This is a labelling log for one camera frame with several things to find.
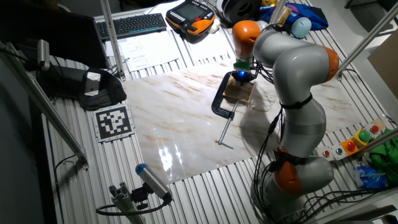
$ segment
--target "monitor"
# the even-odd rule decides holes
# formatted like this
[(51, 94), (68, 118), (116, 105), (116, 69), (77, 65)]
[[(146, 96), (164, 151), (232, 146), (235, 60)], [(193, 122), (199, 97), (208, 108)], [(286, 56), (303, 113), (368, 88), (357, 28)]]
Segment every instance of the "monitor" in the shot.
[(14, 1), (0, 2), (0, 41), (36, 48), (50, 44), (50, 55), (81, 62), (90, 68), (109, 63), (94, 18)]

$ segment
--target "keyboard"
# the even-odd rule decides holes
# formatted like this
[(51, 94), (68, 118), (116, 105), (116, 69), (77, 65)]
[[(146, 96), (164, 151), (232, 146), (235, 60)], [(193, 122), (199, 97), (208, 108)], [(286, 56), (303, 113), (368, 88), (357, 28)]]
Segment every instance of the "keyboard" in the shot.
[[(166, 30), (166, 23), (161, 13), (115, 19), (113, 24), (118, 38), (132, 37)], [(106, 27), (105, 22), (97, 23), (97, 27), (101, 40), (109, 40), (108, 28)]]

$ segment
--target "marble surface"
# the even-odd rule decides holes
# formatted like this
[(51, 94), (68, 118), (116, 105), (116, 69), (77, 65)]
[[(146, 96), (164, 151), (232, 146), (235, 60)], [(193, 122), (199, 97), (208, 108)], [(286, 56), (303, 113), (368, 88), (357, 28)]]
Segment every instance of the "marble surface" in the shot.
[[(269, 123), (280, 110), (275, 88), (262, 77), (249, 105), (239, 104), (224, 143), (215, 143), (227, 122), (211, 103), (232, 61), (212, 63), (123, 83), (132, 111), (144, 162), (167, 184), (227, 166), (253, 156), (265, 139)], [(312, 88), (326, 112), (326, 132), (360, 122), (354, 108), (333, 79)], [(223, 101), (231, 110), (234, 102)], [(267, 150), (275, 149), (277, 133)]]

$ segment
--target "paper document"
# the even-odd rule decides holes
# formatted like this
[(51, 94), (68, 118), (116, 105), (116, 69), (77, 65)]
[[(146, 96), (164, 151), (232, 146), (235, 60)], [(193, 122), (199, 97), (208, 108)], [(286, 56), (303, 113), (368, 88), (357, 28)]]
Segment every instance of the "paper document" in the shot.
[[(124, 55), (123, 48), (124, 48), (125, 44), (127, 44), (127, 39), (118, 40), (120, 55)], [(105, 42), (105, 52), (106, 52), (106, 56), (108, 56), (108, 57), (114, 56), (112, 44), (110, 41)]]
[(203, 40), (195, 44), (188, 44), (192, 59), (201, 60), (228, 54), (226, 49), (228, 42), (223, 37), (221, 29), (214, 34), (208, 34)]
[(179, 58), (177, 44), (172, 41), (167, 31), (129, 37), (122, 48), (124, 57), (130, 58), (127, 61), (130, 72)]
[(152, 7), (151, 9), (146, 10), (145, 12), (143, 12), (143, 14), (146, 15), (146, 14), (162, 13), (162, 17), (167, 25), (167, 30), (172, 30), (172, 28), (166, 21), (166, 12), (168, 10), (174, 8), (175, 6), (178, 6), (179, 4), (181, 4), (183, 2), (184, 2), (184, 0), (179, 0), (179, 1), (170, 2), (170, 3), (158, 4), (154, 7)]

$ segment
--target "green button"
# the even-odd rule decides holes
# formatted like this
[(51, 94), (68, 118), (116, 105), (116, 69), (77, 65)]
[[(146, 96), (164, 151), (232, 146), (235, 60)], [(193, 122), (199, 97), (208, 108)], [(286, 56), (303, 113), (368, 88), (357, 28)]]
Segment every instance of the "green button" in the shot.
[(362, 130), (359, 132), (359, 138), (362, 141), (369, 141), (371, 139), (371, 135), (368, 131)]

